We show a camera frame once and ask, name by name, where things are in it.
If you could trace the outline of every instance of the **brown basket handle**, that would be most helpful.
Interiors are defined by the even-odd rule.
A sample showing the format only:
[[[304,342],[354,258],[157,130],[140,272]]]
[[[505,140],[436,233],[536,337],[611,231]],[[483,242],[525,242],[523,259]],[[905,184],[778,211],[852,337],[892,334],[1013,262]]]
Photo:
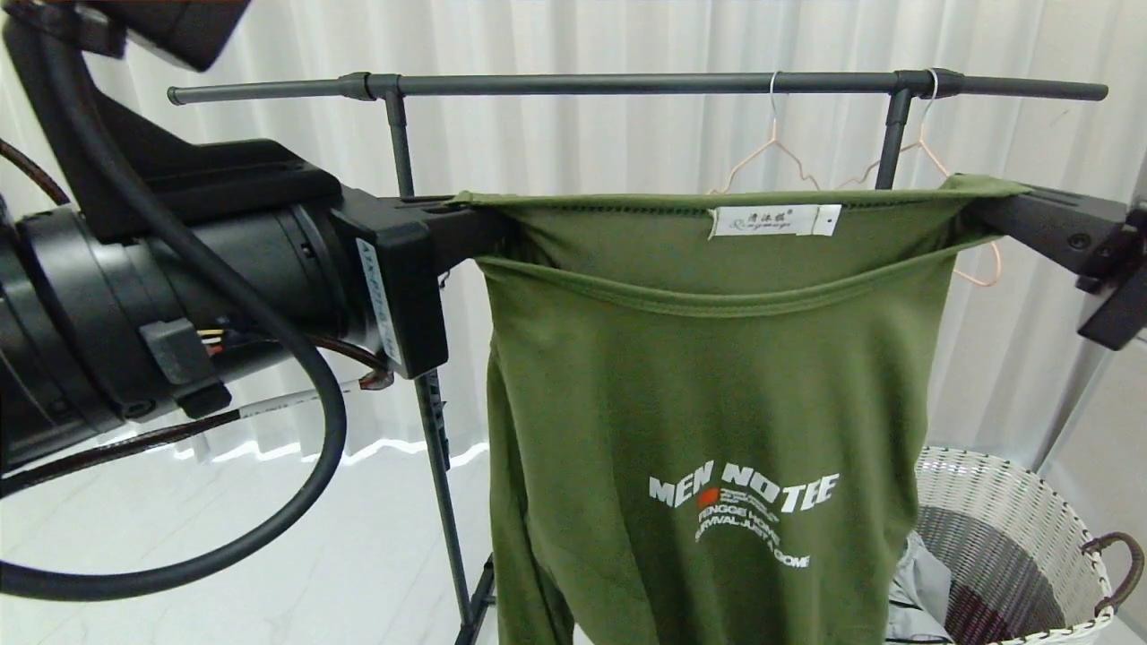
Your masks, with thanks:
[[[1131,570],[1128,572],[1128,577],[1123,578],[1123,584],[1115,590],[1109,597],[1103,598],[1095,605],[1095,615],[1098,616],[1100,612],[1110,607],[1115,611],[1119,609],[1119,605],[1131,596],[1131,592],[1136,590],[1136,585],[1139,584],[1139,578],[1144,575],[1144,550],[1139,546],[1133,537],[1125,533],[1114,531],[1107,535],[1101,535],[1095,539],[1083,545],[1084,553],[1101,553],[1108,546],[1115,544],[1116,542],[1122,542],[1128,545],[1128,551],[1131,551]]]

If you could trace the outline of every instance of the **curtain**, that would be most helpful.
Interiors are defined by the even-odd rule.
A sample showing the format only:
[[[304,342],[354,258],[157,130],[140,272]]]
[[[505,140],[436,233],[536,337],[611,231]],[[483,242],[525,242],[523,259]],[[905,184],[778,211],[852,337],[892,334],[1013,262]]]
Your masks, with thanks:
[[[1147,147],[1147,3],[1137,0],[543,2],[257,0],[206,73],[177,69],[132,46],[126,64],[89,56],[97,84],[193,142],[266,137],[377,195],[397,194],[381,103],[305,99],[171,106],[167,86],[333,78],[350,71],[450,73],[884,71],[944,67],[968,75],[1106,83],[1101,103],[960,96],[928,112],[928,141],[953,171],[989,173],[1126,200]],[[0,135],[62,178],[7,59],[0,63]],[[672,192],[718,187],[770,135],[821,186],[861,173],[880,150],[887,96],[778,95],[412,98],[409,135],[419,194]],[[924,102],[914,102],[905,142]],[[867,185],[872,186],[873,178]],[[897,187],[941,173],[905,153]],[[775,151],[733,191],[799,188]],[[8,166],[0,187],[14,213],[48,202]],[[1063,422],[1100,352],[1075,326],[1084,306],[1072,278],[1024,247],[1000,243],[998,285],[954,279],[930,391],[933,441],[1024,463]],[[991,275],[985,249],[962,271]],[[442,371],[452,454],[481,451],[490,318],[481,274],[455,270],[443,292],[451,360]],[[341,380],[360,368],[333,362]],[[239,402],[307,389],[292,364],[236,382]],[[424,450],[409,383],[349,397],[354,454]],[[165,418],[151,425],[167,423]],[[135,432],[128,428],[126,432]],[[175,458],[313,458],[317,405],[212,430]]]

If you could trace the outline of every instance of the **white wicker basket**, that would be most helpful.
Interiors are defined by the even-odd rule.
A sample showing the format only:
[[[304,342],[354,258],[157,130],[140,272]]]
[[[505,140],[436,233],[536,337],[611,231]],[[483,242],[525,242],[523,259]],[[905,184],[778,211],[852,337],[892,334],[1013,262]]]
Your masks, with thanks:
[[[918,531],[952,569],[947,629],[960,645],[1094,643],[1142,572],[1133,539],[1092,541],[1062,497],[1005,459],[926,448],[916,483]],[[1099,551],[1116,541],[1134,564],[1113,595]]]

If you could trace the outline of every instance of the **white floor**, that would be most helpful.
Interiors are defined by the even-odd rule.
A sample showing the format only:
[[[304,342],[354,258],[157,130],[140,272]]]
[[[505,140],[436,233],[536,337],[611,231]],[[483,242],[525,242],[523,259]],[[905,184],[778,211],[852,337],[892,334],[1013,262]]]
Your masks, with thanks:
[[[473,589],[490,553],[489,461],[469,457],[450,480]],[[143,454],[5,500],[0,546],[7,560],[80,573],[170,564],[252,527],[310,467],[297,454]],[[482,645],[497,643],[494,612]],[[299,524],[204,581],[87,605],[0,597],[5,645],[442,645],[458,622],[426,453],[390,449],[344,465]],[[1101,643],[1142,645],[1123,625]]]

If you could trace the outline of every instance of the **t-shirt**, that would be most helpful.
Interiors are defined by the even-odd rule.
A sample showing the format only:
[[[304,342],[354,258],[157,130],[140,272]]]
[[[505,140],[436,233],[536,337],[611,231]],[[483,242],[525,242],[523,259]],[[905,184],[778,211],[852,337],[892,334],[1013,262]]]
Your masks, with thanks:
[[[500,642],[882,643],[960,211],[1017,184],[493,196]]]

